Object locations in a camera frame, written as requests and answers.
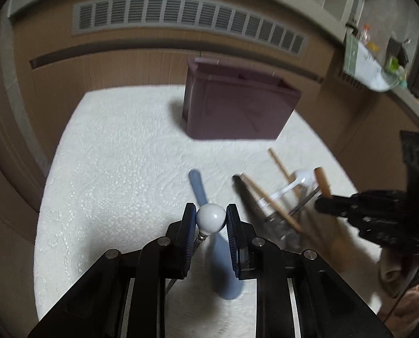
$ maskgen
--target purple plastic bin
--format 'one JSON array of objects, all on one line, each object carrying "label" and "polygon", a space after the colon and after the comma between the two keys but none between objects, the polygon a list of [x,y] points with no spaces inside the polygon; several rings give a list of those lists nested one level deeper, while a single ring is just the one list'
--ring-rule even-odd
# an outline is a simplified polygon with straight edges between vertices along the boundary
[{"label": "purple plastic bin", "polygon": [[276,139],[300,99],[281,78],[188,59],[183,118],[196,140]]}]

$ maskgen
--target metal screw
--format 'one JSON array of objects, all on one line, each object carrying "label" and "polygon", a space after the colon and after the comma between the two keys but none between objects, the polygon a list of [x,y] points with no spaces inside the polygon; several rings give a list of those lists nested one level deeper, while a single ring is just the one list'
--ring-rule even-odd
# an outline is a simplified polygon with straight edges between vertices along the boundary
[{"label": "metal screw", "polygon": [[262,237],[254,237],[252,239],[252,244],[256,246],[263,246],[266,241]]},{"label": "metal screw", "polygon": [[108,259],[114,259],[119,255],[119,251],[117,249],[109,249],[104,253],[104,256]]},{"label": "metal screw", "polygon": [[198,240],[199,243],[203,243],[206,240],[207,237],[208,237],[208,235],[205,235],[202,232],[199,232],[198,235],[197,235],[196,240]]},{"label": "metal screw", "polygon": [[308,249],[303,252],[303,256],[312,261],[318,257],[318,254],[314,250]]},{"label": "metal screw", "polygon": [[167,246],[170,244],[170,239],[167,236],[160,237],[158,239],[158,244],[160,246]]}]

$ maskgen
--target wooden chopstick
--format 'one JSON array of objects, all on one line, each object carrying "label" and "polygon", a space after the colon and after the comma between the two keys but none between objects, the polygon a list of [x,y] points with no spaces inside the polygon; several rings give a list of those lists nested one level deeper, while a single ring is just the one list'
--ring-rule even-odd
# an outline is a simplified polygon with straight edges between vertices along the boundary
[{"label": "wooden chopstick", "polygon": [[[269,148],[269,150],[267,150],[267,152],[269,152],[270,156],[272,157],[272,160],[276,163],[276,165],[278,166],[278,168],[280,169],[280,171],[283,173],[283,176],[286,178],[288,183],[291,183],[294,181],[294,179],[292,179],[291,175],[289,174],[289,172],[286,170],[285,165],[283,164],[283,162],[281,161],[281,159],[278,157],[278,155],[276,154],[276,152],[273,150],[272,147]],[[294,187],[293,188],[293,192],[296,195],[297,199],[300,199],[302,193],[300,191],[300,189],[298,189],[298,187]],[[311,227],[314,229],[314,232],[317,234],[318,239],[320,240],[320,243],[317,243],[314,238],[312,237],[308,237],[309,234],[306,234],[305,236],[308,237],[308,239],[310,239],[312,241],[312,243],[314,243],[314,245],[322,245],[322,249],[324,252],[327,251],[327,246],[325,244],[325,240],[322,236],[322,232],[320,231],[319,227],[317,226],[316,222],[313,219],[313,214],[312,212],[310,212],[310,210],[308,209],[308,207],[305,205],[303,206],[303,209],[305,210],[305,212],[307,213],[307,220],[309,221],[309,223],[311,224]]]},{"label": "wooden chopstick", "polygon": [[303,227],[294,220],[289,214],[284,211],[272,198],[269,197],[269,195],[261,189],[259,185],[257,185],[253,180],[251,180],[247,175],[244,173],[241,174],[242,180],[246,182],[250,187],[254,189],[256,193],[258,193],[261,197],[263,197],[271,207],[278,212],[278,214],[285,220],[293,229],[295,229],[297,232],[304,234]]},{"label": "wooden chopstick", "polygon": [[[269,155],[271,156],[272,160],[276,163],[276,165],[278,166],[278,168],[281,170],[281,172],[283,173],[283,176],[286,178],[288,183],[292,183],[294,181],[294,179],[292,179],[291,175],[289,174],[289,172],[286,170],[283,162],[281,161],[281,159],[278,157],[278,155],[276,154],[276,152],[273,150],[272,147],[269,147],[269,150],[267,150],[267,152],[269,152]],[[300,192],[300,189],[298,189],[298,187],[294,187],[292,189],[292,191],[294,192],[294,194],[296,195],[297,199],[300,199],[302,193]]]},{"label": "wooden chopstick", "polygon": [[314,169],[314,176],[316,177],[316,181],[321,189],[322,196],[325,198],[331,198],[332,193],[330,191],[330,184],[328,183],[324,169],[321,167]]}]

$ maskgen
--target air vent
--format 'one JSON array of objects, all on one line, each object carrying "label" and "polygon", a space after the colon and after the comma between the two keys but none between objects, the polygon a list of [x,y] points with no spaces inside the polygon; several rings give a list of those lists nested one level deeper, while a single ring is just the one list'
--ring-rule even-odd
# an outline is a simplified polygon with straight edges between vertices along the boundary
[{"label": "air vent", "polygon": [[181,0],[167,0],[166,9],[164,11],[164,22],[177,23],[179,16],[179,7]]},{"label": "air vent", "polygon": [[83,5],[79,8],[79,28],[88,29],[92,21],[92,5]]},{"label": "air vent", "polygon": [[233,17],[233,24],[231,25],[231,31],[241,34],[244,30],[245,20],[247,18],[247,13],[242,11],[236,11],[235,16]]},{"label": "air vent", "polygon": [[247,23],[247,29],[245,29],[245,35],[255,37],[258,27],[260,26],[261,18],[250,15],[249,22]]},{"label": "air vent", "polygon": [[163,5],[163,0],[148,0],[147,14],[145,15],[145,21],[159,23],[159,18],[161,17],[162,5]]},{"label": "air vent", "polygon": [[197,17],[197,10],[199,9],[199,2],[193,0],[184,1],[183,16],[181,22],[183,24],[195,24],[195,18]]},{"label": "air vent", "polygon": [[291,47],[292,40],[294,39],[294,32],[287,30],[285,36],[283,38],[283,43],[281,44],[281,48],[288,50]]},{"label": "air vent", "polygon": [[216,28],[227,30],[230,24],[232,10],[229,7],[220,6],[217,14]]},{"label": "air vent", "polygon": [[130,0],[128,23],[140,23],[142,21],[143,1],[144,0]]},{"label": "air vent", "polygon": [[291,52],[295,54],[299,53],[302,43],[303,37],[301,35],[296,35],[296,37],[294,38],[294,43],[292,44]]},{"label": "air vent", "polygon": [[122,24],[125,20],[126,0],[114,0],[111,9],[111,24]]},{"label": "air vent", "polygon": [[342,66],[339,66],[337,70],[337,75],[335,75],[335,77],[339,81],[343,82],[344,84],[346,84],[347,86],[351,87],[352,89],[356,91],[361,91],[365,88],[365,86],[361,84],[361,82],[359,82],[357,79],[353,78],[349,74],[345,73],[344,70],[342,69]]},{"label": "air vent", "polygon": [[273,23],[270,21],[263,21],[263,25],[260,29],[260,34],[258,35],[258,39],[265,40],[266,42],[269,40],[269,35],[272,30]]},{"label": "air vent", "polygon": [[275,29],[273,30],[272,38],[270,39],[270,43],[274,46],[279,46],[281,42],[281,37],[283,36],[283,32],[285,29],[281,26],[276,25]]},{"label": "air vent", "polygon": [[95,26],[103,26],[107,24],[108,9],[109,1],[95,4]]},{"label": "air vent", "polygon": [[283,22],[216,0],[92,0],[73,6],[74,35],[139,26],[211,31],[300,56],[309,37]]},{"label": "air vent", "polygon": [[200,13],[199,26],[211,26],[215,11],[216,5],[203,3],[202,11]]}]

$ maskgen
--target wooden cabinet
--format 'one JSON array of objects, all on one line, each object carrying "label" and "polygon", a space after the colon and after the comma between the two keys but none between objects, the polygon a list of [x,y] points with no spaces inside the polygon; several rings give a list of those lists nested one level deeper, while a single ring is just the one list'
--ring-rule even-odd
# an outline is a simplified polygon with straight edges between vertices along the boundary
[{"label": "wooden cabinet", "polygon": [[337,157],[358,190],[406,190],[400,130],[419,132],[388,95],[380,94]]},{"label": "wooden cabinet", "polygon": [[40,122],[54,148],[88,91],[128,85],[182,85],[193,51],[136,49],[90,54],[32,71]]}]

